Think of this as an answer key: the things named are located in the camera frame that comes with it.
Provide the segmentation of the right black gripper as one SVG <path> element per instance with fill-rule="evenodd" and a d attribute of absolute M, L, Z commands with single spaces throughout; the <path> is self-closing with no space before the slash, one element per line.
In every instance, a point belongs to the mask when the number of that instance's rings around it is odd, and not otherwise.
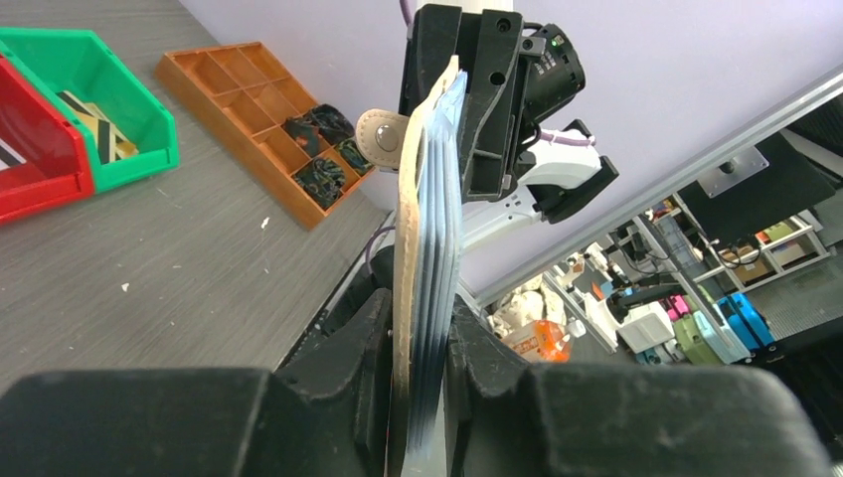
<path fill-rule="evenodd" d="M 465 203 L 497 199 L 511 138 L 512 88 L 521 129 L 532 129 L 570 103 L 586 86 L 584 67 L 569 37 L 555 24 L 525 23 L 511 11 L 465 14 L 435 3 L 416 10 L 408 26 L 398 113 L 410 116 L 447 67 L 457 45 L 468 86 L 459 129 Z"/>

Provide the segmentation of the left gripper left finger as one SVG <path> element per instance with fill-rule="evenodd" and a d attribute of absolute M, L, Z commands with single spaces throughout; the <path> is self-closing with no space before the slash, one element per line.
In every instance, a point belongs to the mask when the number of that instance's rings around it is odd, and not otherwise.
<path fill-rule="evenodd" d="M 298 360 L 66 371 L 1 399 L 5 476 L 380 476 L 392 296 L 379 289 Z"/>

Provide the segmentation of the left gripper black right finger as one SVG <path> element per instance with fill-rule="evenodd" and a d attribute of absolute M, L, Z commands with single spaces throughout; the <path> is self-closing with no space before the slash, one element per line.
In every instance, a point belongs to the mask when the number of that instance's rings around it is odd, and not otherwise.
<path fill-rule="evenodd" d="M 828 476 L 793 393 L 741 366 L 529 363 L 462 301 L 445 378 L 451 476 Z"/>

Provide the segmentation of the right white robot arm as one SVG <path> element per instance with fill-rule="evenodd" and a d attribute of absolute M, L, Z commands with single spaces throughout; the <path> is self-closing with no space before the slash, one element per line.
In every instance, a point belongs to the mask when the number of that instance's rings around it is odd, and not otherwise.
<path fill-rule="evenodd" d="M 399 111 L 409 114 L 434 80 L 457 64 L 447 99 L 457 107 L 456 143 L 473 249 L 537 223 L 562 222 L 617 178 L 580 120 L 560 130 L 543 122 L 586 86 L 569 36 L 526 21 L 508 1 L 403 2 L 408 42 Z"/>

